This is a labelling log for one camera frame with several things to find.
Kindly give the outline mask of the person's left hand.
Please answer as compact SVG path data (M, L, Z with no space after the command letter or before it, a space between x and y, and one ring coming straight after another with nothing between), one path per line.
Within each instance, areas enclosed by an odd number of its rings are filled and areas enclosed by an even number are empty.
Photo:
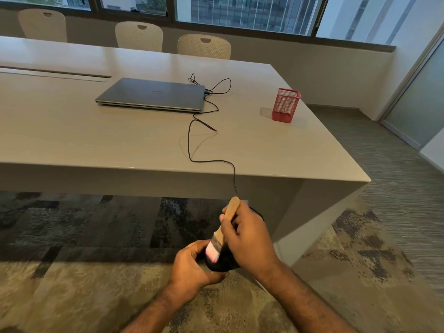
M203 269L196 259L183 257L179 251L175 256L167 284L167 288L174 289L186 297L186 304L194 300L204 287L218 284L228 276L228 273L218 273Z

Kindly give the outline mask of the person's right hand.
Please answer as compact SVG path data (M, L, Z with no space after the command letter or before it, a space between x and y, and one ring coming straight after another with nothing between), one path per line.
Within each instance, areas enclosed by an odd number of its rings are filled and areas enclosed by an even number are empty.
M273 284L281 262L263 219L251 210L238 244L228 244L237 263L265 289Z

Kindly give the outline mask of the wooden handle paint brush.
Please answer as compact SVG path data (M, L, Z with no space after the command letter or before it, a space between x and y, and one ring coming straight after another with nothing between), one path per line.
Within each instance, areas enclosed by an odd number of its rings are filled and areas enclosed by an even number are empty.
M227 219L232 222L233 219L236 217L239 206L240 198L237 196L232 197L228 206L226 207L224 216L226 216ZM225 244L225 237L222 233L221 227L219 226L219 229L217 229L213 233L213 237L205 250L206 259L209 263L215 264L218 262L222 249L225 247Z

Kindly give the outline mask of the black computer mouse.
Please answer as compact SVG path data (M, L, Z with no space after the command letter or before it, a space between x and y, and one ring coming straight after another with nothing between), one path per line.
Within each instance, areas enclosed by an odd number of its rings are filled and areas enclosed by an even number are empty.
M213 263L208 257L207 254L204 254L204 261L207 266L207 268L210 271L218 272L218 273L226 273L231 270L235 270L238 268L241 268L241 266L237 263L236 259L234 258L230 248L227 244L225 244L221 251L219 259L216 263Z

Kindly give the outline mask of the person's left forearm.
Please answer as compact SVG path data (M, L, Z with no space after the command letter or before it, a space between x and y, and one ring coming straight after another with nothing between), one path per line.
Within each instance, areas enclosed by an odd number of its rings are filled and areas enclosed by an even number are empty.
M161 333L186 302L187 299L183 294L165 288L120 333Z

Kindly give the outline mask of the person's right forearm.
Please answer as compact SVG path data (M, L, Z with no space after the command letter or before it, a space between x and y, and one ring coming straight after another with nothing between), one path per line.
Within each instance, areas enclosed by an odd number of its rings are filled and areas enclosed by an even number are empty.
M259 280L299 333L359 333L281 261Z

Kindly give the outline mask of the red mesh pen holder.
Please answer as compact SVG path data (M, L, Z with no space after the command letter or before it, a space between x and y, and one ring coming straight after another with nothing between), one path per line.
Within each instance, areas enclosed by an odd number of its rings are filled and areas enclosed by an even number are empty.
M278 88L271 118L281 123L291 123L297 104L301 99L298 90Z

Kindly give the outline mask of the grey closed laptop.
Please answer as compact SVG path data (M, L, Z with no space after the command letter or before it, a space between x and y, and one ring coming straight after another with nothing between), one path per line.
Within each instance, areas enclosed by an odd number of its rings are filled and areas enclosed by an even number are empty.
M143 110L202 112L207 91L202 85L121 78L95 102Z

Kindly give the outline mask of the beige perforated chair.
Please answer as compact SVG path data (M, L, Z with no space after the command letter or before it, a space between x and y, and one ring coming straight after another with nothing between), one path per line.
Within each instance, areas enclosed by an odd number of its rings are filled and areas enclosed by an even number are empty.
M220 37L206 34L186 34L177 42L179 55L230 60L231 45Z
M68 42L65 16L55 10L24 9L18 21L25 38L52 42Z
M162 52L163 31L154 24L136 21L119 22L115 26L119 48Z

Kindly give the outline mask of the frosted glass door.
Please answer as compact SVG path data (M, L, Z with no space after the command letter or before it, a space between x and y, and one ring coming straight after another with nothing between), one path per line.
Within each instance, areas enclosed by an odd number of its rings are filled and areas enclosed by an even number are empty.
M444 128L444 31L380 123L417 151Z

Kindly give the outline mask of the dark window frame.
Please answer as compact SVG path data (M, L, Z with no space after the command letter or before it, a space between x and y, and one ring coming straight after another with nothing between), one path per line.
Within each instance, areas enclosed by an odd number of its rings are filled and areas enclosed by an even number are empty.
M102 21L148 22L208 34L391 53L395 46L319 37L329 0L0 0L0 9L47 9Z

